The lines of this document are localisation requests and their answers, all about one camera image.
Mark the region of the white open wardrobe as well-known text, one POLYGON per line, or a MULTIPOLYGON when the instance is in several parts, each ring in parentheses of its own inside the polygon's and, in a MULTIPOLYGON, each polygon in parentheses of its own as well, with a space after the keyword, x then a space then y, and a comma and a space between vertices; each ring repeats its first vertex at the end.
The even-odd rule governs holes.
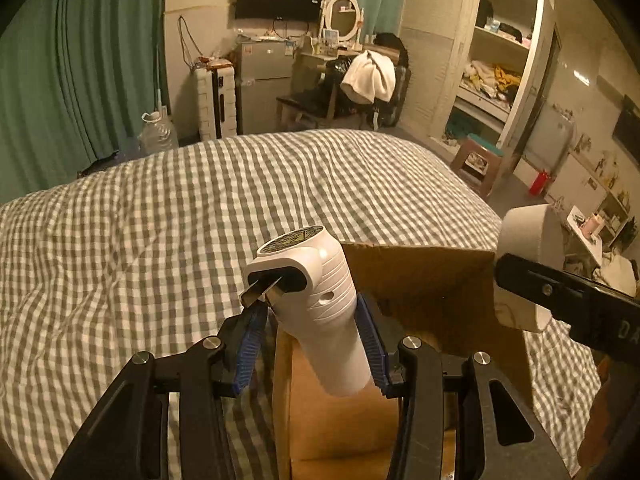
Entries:
POLYGON ((410 81, 399 125, 441 148, 454 112, 480 123, 497 148, 514 148, 549 59, 550 0, 404 0, 399 37, 410 81))

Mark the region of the grey mini fridge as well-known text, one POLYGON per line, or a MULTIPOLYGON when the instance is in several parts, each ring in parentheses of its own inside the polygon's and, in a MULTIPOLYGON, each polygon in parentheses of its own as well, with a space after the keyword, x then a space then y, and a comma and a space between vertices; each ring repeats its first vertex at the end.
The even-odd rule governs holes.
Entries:
POLYGON ((293 47, 285 41, 245 41, 236 48, 236 102, 241 134, 278 130, 279 102, 291 90, 293 47))

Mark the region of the white towel on chair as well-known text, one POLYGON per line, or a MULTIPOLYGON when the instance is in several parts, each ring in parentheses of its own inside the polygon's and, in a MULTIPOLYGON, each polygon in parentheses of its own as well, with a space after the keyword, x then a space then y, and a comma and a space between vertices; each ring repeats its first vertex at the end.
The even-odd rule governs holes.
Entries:
POLYGON ((388 103, 396 87, 395 65, 386 55, 363 51, 352 60, 341 89, 354 103, 373 104, 376 100, 388 103))

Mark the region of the dark wooden chair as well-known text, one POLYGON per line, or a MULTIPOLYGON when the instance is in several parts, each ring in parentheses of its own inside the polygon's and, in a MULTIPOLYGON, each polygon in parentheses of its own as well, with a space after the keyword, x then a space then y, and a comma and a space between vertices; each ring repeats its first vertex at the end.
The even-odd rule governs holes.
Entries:
POLYGON ((316 128, 332 125, 337 118, 337 96, 340 85, 320 82, 314 88, 296 92, 290 96, 278 96, 278 127, 283 130, 289 124, 309 120, 316 128))

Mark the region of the red bottle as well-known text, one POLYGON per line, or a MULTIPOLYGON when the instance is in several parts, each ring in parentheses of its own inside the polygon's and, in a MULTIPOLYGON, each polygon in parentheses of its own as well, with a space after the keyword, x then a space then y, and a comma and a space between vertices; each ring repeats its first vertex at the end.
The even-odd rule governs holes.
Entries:
POLYGON ((532 185, 528 189, 529 194, 531 196, 539 196, 546 187, 548 180, 549 174, 547 171, 542 170, 541 172, 538 172, 532 185))

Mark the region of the white suitcase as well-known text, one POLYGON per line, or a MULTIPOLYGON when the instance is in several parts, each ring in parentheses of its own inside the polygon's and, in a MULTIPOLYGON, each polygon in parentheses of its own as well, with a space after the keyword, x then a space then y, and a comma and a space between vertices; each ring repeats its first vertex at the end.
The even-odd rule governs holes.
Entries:
POLYGON ((238 134, 235 73, 223 58, 195 70, 198 92, 198 132, 202 141, 228 139, 238 134))

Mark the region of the brown cardboard box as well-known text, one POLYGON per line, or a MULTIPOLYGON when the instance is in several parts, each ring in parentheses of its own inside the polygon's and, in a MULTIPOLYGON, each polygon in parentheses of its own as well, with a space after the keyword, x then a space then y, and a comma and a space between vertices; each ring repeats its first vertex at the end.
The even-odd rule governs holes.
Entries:
POLYGON ((349 243, 344 330, 280 333, 272 414, 283 479, 513 477, 540 430, 523 334, 495 308, 488 250, 349 243))

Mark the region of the white hair dryer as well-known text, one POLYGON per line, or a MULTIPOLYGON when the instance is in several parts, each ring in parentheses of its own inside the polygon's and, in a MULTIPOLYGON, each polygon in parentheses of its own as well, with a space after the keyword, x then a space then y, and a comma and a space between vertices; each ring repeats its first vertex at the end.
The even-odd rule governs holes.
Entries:
POLYGON ((343 246, 324 226, 304 226, 263 244, 243 281, 268 284, 267 304, 282 330, 297 339, 326 393, 352 396, 367 385, 356 287, 343 246))

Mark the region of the white oval vanity mirror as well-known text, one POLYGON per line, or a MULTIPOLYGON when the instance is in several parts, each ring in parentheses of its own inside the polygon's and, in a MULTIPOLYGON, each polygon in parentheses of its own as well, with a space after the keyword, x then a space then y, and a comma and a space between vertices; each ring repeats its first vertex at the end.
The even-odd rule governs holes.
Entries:
POLYGON ((331 46, 346 46, 357 39, 362 9, 357 0, 329 0, 323 7, 320 38, 331 46))

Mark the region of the green curtain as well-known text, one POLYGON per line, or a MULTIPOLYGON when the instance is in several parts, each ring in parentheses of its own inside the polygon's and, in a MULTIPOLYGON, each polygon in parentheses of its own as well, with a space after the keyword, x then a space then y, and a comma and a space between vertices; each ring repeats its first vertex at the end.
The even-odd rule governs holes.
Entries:
POLYGON ((1 36, 1 199, 134 148, 163 82, 164 0, 26 0, 1 36))

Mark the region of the brown plastic stool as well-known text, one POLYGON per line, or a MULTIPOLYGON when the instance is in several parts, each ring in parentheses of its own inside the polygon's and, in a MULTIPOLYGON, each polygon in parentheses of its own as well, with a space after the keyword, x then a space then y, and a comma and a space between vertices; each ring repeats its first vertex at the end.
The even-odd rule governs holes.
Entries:
POLYGON ((469 134, 460 145, 450 169, 481 198, 494 186, 503 160, 499 150, 476 134, 469 134))

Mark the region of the grey checkered bed cover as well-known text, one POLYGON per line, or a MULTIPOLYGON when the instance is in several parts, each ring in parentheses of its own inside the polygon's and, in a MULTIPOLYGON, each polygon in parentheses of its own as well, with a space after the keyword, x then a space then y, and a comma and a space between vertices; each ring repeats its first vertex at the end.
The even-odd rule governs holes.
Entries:
POLYGON ((494 250, 500 218, 436 155, 357 130, 238 136, 134 160, 1 208, 1 434, 50 478, 130 356, 238 312, 273 237, 494 250))

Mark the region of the clear water jug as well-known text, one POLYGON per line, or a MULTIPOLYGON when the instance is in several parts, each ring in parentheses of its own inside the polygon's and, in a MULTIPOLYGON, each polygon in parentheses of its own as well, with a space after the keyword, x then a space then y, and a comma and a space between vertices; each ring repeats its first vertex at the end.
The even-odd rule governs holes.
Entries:
POLYGON ((160 112, 143 113, 141 119, 143 127, 138 139, 145 155, 171 151, 179 147, 175 126, 160 112))

